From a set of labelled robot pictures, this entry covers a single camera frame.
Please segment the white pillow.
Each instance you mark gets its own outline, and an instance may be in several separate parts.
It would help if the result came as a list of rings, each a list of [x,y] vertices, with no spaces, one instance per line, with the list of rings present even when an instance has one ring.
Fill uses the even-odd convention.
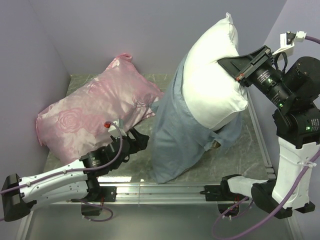
[[[249,105],[246,90],[218,63],[237,56],[238,32],[228,12],[202,34],[186,56],[182,95],[193,117],[212,131],[227,125]]]

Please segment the blue-grey pillowcase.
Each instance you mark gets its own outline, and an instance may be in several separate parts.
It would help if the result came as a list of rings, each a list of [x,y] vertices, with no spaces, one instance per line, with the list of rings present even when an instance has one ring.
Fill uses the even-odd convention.
[[[184,64],[182,60],[164,97],[151,107],[155,121],[150,174],[157,184],[167,183],[193,167],[214,143],[222,150],[230,147],[242,130],[240,116],[217,132],[196,121],[182,94]]]

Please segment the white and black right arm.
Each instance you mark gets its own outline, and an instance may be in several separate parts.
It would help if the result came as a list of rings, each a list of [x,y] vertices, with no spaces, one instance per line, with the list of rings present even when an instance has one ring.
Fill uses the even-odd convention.
[[[278,58],[267,46],[218,64],[244,87],[255,86],[276,107],[272,117],[279,144],[279,163],[274,180],[256,180],[234,174],[223,177],[220,194],[226,200],[236,195],[251,198],[261,210],[278,219],[293,211],[309,213],[315,205],[309,198],[312,169],[320,151],[320,111],[314,101],[320,94],[320,62],[300,57],[290,68],[279,69]]]

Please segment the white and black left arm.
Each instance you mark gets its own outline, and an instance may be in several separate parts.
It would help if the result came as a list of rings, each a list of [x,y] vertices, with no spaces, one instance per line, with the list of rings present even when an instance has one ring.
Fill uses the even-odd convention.
[[[111,139],[107,146],[54,170],[25,177],[8,175],[0,191],[1,220],[13,222],[38,208],[65,200],[96,201],[101,195],[98,178],[128,162],[132,154],[145,150],[150,138],[131,128]]]

